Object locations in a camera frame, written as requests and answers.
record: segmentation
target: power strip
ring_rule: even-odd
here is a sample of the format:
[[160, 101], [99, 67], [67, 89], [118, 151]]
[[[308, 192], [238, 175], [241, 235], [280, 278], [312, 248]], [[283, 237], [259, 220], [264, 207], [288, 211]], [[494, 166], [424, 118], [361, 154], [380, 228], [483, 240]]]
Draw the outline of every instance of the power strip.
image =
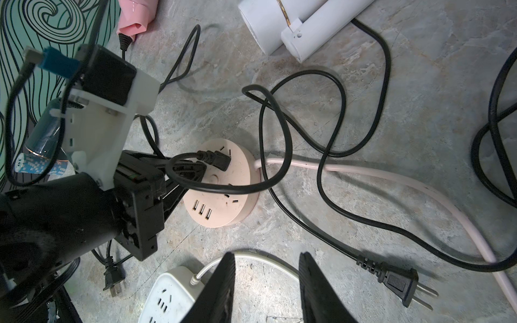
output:
[[[198, 150], [220, 151], [232, 158], [225, 172], [207, 165], [203, 182], [237, 186], [260, 181], [260, 173], [254, 167], [255, 159], [244, 147], [226, 139], [212, 139]], [[206, 227], [217, 228], [235, 224], [247, 217], [258, 197], [258, 193], [227, 195], [189, 190], [183, 197], [183, 202], [194, 221]]]

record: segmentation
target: electrical plug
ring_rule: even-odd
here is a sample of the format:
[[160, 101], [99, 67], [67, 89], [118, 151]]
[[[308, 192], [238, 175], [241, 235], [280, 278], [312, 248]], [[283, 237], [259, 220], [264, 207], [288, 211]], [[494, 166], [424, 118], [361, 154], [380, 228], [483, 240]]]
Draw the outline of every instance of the electrical plug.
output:
[[419, 303], [429, 310], [433, 307], [415, 296], [418, 289], [432, 296], [438, 297], [438, 292], [418, 282], [418, 272], [411, 268], [405, 270], [387, 263], [376, 263], [366, 257], [357, 257], [356, 264], [369, 273], [377, 276], [377, 281], [383, 283], [390, 291], [397, 295], [405, 307], [409, 307], [411, 301]]
[[228, 169], [228, 166], [232, 160], [232, 157], [227, 156], [220, 151], [213, 152], [210, 150], [200, 150], [197, 152], [197, 154], [199, 155], [197, 159], [207, 163], [208, 165], [213, 165], [223, 172]]
[[113, 263], [113, 257], [106, 259], [106, 271], [104, 272], [105, 287], [102, 290], [110, 290], [111, 297], [115, 297], [121, 292], [120, 282], [126, 278], [122, 269]]

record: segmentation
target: white power cord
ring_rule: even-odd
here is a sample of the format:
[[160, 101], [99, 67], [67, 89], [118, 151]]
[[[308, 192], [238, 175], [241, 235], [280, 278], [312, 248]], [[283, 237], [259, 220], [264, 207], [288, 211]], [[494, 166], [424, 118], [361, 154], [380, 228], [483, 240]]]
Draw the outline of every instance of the white power cord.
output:
[[[268, 264], [268, 265], [272, 266], [273, 268], [277, 268], [278, 270], [286, 273], [289, 277], [291, 277], [296, 282], [298, 282], [298, 274], [296, 272], [294, 272], [293, 270], [289, 269], [288, 267], [284, 266], [283, 264], [281, 264], [273, 259], [270, 259], [265, 256], [257, 255], [255, 253], [246, 252], [246, 251], [236, 251], [233, 253], [233, 255], [235, 256], [236, 259], [242, 258], [242, 259], [257, 260], [258, 262]], [[220, 263], [222, 258], [223, 257], [219, 257], [215, 260], [212, 260], [208, 265], [203, 267], [203, 269], [201, 269], [197, 274], [192, 276], [192, 279], [190, 280], [190, 284], [192, 286], [197, 285], [200, 282], [201, 277], [203, 277], [203, 275], [206, 274], [206, 272], [210, 268], [212, 268], [213, 266], [216, 266], [218, 263]]]

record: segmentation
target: swirl pattern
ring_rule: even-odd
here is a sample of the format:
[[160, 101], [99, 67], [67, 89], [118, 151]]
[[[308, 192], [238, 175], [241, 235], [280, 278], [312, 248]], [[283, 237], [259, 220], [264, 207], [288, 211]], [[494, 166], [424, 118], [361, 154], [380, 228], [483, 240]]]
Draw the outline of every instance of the swirl pattern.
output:
[[24, 0], [23, 15], [39, 36], [59, 44], [73, 44], [83, 39], [86, 33], [84, 16], [73, 0], [63, 0], [61, 3], [68, 16], [63, 27], [49, 23], [48, 18], [55, 17], [59, 12], [59, 7], [51, 0]]

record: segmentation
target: marble floor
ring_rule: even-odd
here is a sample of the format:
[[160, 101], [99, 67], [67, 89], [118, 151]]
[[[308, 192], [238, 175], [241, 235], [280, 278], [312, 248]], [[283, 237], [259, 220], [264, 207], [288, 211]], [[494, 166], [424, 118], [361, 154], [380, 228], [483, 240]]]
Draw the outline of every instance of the marble floor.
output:
[[[347, 111], [334, 146], [357, 144], [373, 120], [384, 75], [380, 46], [353, 25], [345, 26], [303, 64], [285, 47], [265, 56], [237, 10], [237, 0], [161, 0], [155, 21], [138, 36], [126, 58], [163, 80], [195, 24], [202, 28], [190, 75], [165, 88], [151, 116], [167, 156], [189, 152], [208, 139], [223, 137], [259, 155], [260, 106], [241, 94], [248, 84], [271, 89], [284, 77], [307, 68], [331, 69], [346, 88]], [[463, 210], [499, 258], [515, 248], [517, 211], [498, 200], [476, 178], [469, 152], [487, 121], [490, 91], [499, 69], [517, 47], [517, 3], [511, 0], [376, 0], [358, 19], [386, 39], [392, 72], [385, 109], [373, 138], [338, 162], [392, 171], [427, 183]], [[118, 39], [109, 49], [119, 53]], [[517, 68], [507, 80], [499, 106], [517, 99]], [[280, 104], [320, 143], [336, 124], [337, 88], [319, 76], [299, 78], [275, 94]], [[282, 156], [283, 136], [272, 112], [264, 120], [266, 151]], [[500, 124], [510, 158], [517, 165], [517, 115]], [[317, 161], [320, 154], [294, 131], [294, 155]], [[151, 152], [135, 122], [126, 148]], [[481, 162], [503, 190], [501, 168], [489, 138]], [[270, 172], [278, 168], [270, 167]], [[439, 298], [422, 296], [434, 307], [409, 308], [350, 259], [305, 232], [260, 194], [242, 222], [217, 229], [199, 226], [181, 203], [158, 235], [158, 251], [144, 262], [124, 263], [121, 294], [110, 297], [104, 268], [85, 254], [67, 289], [85, 323], [136, 322], [159, 274], [176, 266], [196, 272], [226, 251], [258, 249], [297, 267], [309, 251], [343, 304], [359, 322], [516, 322], [517, 315], [494, 277], [452, 266], [400, 235], [340, 216], [320, 198], [316, 172], [292, 168], [276, 191], [300, 217], [378, 261], [419, 271]], [[446, 253], [476, 262], [481, 256], [461, 225], [434, 200], [407, 187], [361, 175], [324, 174], [329, 197], [341, 207], [401, 226]], [[115, 258], [127, 251], [114, 244]], [[517, 269], [507, 270], [513, 283]], [[237, 261], [234, 322], [294, 323], [302, 319], [299, 287], [281, 272]]]

